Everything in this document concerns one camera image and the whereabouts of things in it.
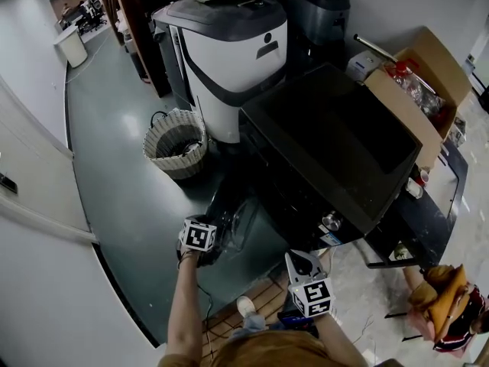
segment gray machine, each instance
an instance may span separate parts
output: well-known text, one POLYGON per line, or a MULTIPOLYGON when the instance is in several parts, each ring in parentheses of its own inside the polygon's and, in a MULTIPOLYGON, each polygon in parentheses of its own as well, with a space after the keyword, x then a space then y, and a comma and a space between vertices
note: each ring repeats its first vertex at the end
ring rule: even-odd
POLYGON ((289 75, 300 75, 324 62, 344 70, 350 0, 278 1, 289 21, 289 75))
POLYGON ((275 0, 179 0, 153 19, 179 106, 198 112, 214 139, 238 143, 239 108, 285 77, 282 6, 275 0))

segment cardboard box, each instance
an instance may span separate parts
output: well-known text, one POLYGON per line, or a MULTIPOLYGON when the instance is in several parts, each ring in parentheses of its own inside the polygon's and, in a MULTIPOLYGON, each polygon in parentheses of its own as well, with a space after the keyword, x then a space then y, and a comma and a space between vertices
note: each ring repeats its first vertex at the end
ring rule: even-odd
POLYGON ((375 70, 365 80, 370 91, 423 144, 416 160, 419 167, 433 168, 441 144, 450 132, 457 108, 471 90, 462 68, 440 40, 423 28, 412 45, 395 55, 398 60, 414 61, 408 66, 422 77, 445 101, 448 112, 436 129, 418 105, 383 70, 375 70))

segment sleeve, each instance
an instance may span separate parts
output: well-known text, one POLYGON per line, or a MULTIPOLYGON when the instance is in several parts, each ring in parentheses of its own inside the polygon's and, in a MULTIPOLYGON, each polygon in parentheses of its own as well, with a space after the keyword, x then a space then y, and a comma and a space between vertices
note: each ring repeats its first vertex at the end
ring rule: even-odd
POLYGON ((158 367, 199 367, 199 363, 184 355, 165 355, 158 367))

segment metal knob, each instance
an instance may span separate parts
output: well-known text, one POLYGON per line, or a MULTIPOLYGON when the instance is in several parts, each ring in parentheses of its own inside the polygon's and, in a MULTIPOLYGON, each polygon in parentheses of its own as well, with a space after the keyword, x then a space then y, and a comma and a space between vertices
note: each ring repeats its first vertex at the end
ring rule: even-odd
POLYGON ((331 211, 330 214, 322 218, 322 224, 329 231, 338 231, 342 225, 342 220, 339 218, 335 211, 331 211))

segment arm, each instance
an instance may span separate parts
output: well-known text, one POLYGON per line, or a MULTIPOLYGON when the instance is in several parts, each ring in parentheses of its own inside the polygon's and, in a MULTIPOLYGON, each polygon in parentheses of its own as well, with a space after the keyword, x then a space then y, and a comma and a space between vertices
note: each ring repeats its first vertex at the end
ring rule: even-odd
POLYGON ((445 323, 443 324, 441 330, 435 337, 435 344, 439 343, 439 341, 444 338, 448 333, 450 329, 450 324, 452 323, 453 320, 453 314, 455 314, 455 311, 457 310, 458 304, 460 303, 460 300, 469 292, 469 288, 467 286, 465 287, 460 287, 459 290, 457 291, 457 296, 455 296, 455 299, 453 300, 452 306, 450 307, 449 314, 446 317, 445 323))
POLYGON ((329 314, 314 319, 319 339, 334 362, 348 367, 367 367, 367 362, 329 314))
POLYGON ((187 251, 180 260, 176 290, 168 321, 167 355, 187 356, 197 363, 202 358, 202 321, 197 289, 199 254, 187 251))

